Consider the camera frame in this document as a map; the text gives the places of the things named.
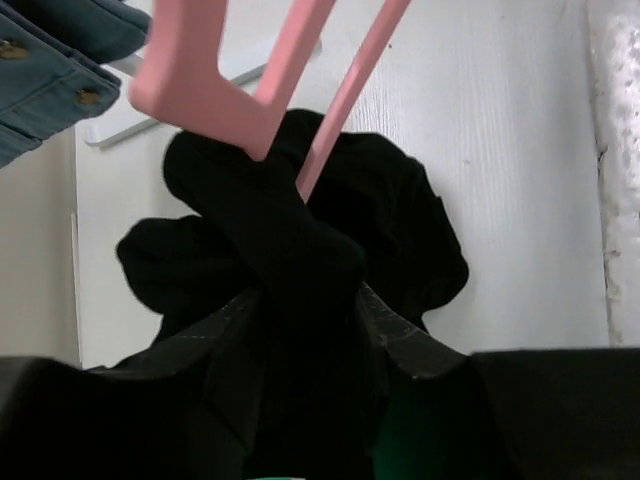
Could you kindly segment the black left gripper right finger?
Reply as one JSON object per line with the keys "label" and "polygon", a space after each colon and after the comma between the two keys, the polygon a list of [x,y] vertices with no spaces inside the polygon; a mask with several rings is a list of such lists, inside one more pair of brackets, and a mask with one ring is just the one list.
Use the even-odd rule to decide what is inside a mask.
{"label": "black left gripper right finger", "polygon": [[357,310],[390,386],[373,451],[379,479],[635,479],[639,352],[463,355],[363,288]]}

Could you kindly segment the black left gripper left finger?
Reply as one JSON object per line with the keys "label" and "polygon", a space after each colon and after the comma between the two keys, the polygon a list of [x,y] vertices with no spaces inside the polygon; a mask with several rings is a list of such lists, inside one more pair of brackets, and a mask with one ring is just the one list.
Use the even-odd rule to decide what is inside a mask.
{"label": "black left gripper left finger", "polygon": [[239,479],[263,368],[254,289],[113,368],[1,361],[5,479]]}

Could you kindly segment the black t shirt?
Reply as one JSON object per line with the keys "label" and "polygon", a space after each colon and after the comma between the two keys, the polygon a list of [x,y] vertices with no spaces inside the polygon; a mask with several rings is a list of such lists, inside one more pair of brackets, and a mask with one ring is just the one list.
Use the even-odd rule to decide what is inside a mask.
{"label": "black t shirt", "polygon": [[377,134],[339,136],[309,201],[295,187],[321,115],[292,110],[266,160],[189,132],[165,155],[170,192],[191,214],[145,219],[117,255],[166,339],[259,287],[274,313],[255,462],[301,458],[306,477],[369,457],[387,395],[355,314],[369,284],[414,325],[454,299],[469,267],[424,167]]}

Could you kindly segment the pink hanger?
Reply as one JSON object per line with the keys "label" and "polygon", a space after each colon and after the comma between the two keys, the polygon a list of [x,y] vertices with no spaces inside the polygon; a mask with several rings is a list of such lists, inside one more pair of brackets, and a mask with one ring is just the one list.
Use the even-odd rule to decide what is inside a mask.
{"label": "pink hanger", "polygon": [[[313,138],[296,186],[308,200],[365,83],[408,2],[387,0],[357,51]],[[266,158],[294,90],[331,13],[331,1],[291,6],[257,90],[220,72],[224,1],[156,1],[144,58],[129,87],[133,108],[156,120]]]}

